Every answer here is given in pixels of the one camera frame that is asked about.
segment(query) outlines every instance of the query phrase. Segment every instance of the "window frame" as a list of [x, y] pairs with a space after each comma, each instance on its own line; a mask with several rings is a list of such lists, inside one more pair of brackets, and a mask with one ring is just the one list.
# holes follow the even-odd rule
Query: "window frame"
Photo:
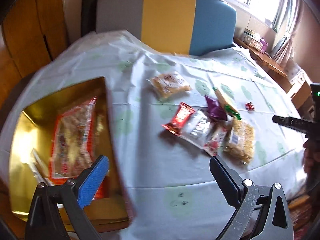
[[264, 24], [266, 24], [269, 28], [273, 29], [275, 28], [275, 24], [276, 24], [276, 19], [277, 19], [277, 15], [280, 11], [280, 7], [281, 6], [284, 6], [284, 4], [281, 3], [282, 0], [279, 1], [279, 5], [278, 5], [278, 9], [277, 9], [277, 12], [276, 12], [276, 15], [273, 19], [273, 21], [271, 22], [269, 19], [266, 19], [264, 17], [259, 17], [257, 15], [255, 15], [255, 13], [250, 9], [250, 1], [251, 0], [247, 0], [246, 3], [242, 3], [242, 2], [239, 2], [238, 0], [226, 0], [227, 2], [231, 3], [232, 5], [234, 6], [237, 6], [239, 7], [240, 9], [248, 12], [250, 15], [254, 16], [255, 18], [257, 18], [258, 20], [260, 20], [261, 22], [263, 22]]

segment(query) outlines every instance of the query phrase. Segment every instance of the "metal bolt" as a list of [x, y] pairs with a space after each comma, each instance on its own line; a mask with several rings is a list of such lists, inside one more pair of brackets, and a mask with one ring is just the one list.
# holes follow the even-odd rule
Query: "metal bolt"
[[68, 179], [67, 184], [68, 185], [73, 185], [76, 181], [74, 179]]
[[252, 186], [253, 182], [252, 182], [251, 179], [245, 179], [245, 180], [244, 180], [244, 184], [245, 184], [246, 186]]
[[275, 188], [281, 189], [281, 184], [280, 183], [275, 183]]
[[37, 185], [37, 187], [38, 187], [38, 188], [43, 188], [43, 187], [44, 187], [44, 185], [45, 185], [45, 183], [44, 183], [44, 182], [40, 182], [40, 183]]

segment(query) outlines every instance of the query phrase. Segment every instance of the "white bed sheet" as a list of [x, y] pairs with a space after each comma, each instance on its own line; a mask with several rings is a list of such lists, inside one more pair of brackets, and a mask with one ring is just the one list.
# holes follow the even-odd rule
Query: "white bed sheet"
[[[178, 71], [192, 91], [166, 103], [157, 99], [147, 79], [156, 72]], [[20, 111], [64, 87], [104, 76], [109, 119], [120, 172], [136, 217], [121, 239], [215, 239], [231, 217], [209, 170], [210, 157], [164, 131], [162, 124], [183, 101], [206, 107], [204, 94], [213, 86], [228, 89], [241, 116], [254, 128], [255, 157], [239, 165], [225, 155], [230, 168], [255, 184], [282, 184], [287, 197], [303, 185], [301, 133], [272, 122], [273, 114], [299, 117], [286, 93], [253, 60], [249, 51], [230, 48], [203, 57], [160, 54], [127, 31], [89, 33], [39, 70], [25, 88], [0, 135], [0, 177], [8, 184], [11, 141]], [[245, 110], [251, 101], [255, 112]]]

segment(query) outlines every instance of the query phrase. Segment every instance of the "purple snack package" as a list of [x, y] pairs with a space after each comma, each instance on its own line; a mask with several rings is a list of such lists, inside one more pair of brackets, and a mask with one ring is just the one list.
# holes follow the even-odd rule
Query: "purple snack package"
[[208, 96], [205, 96], [205, 100], [207, 101], [208, 113], [211, 118], [225, 121], [228, 120], [227, 113], [219, 105], [219, 102], [217, 100], [209, 98]]

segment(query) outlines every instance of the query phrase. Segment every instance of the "box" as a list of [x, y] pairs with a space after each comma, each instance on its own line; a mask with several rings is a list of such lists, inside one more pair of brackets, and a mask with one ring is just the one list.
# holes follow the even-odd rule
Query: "box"
[[[12, 212], [22, 220], [28, 219], [37, 181], [29, 168], [30, 153], [34, 148], [40, 159], [49, 164], [53, 132], [57, 116], [85, 100], [97, 96], [94, 122], [96, 133], [95, 151], [109, 158], [110, 169], [104, 183], [108, 185], [108, 198], [93, 200], [84, 208], [85, 213], [98, 232], [126, 228], [129, 225], [130, 205], [119, 179], [113, 154], [107, 114], [106, 87], [103, 77], [65, 88], [33, 103], [20, 113], [13, 135], [10, 164], [9, 191]], [[64, 208], [59, 209], [67, 231], [73, 232]]]

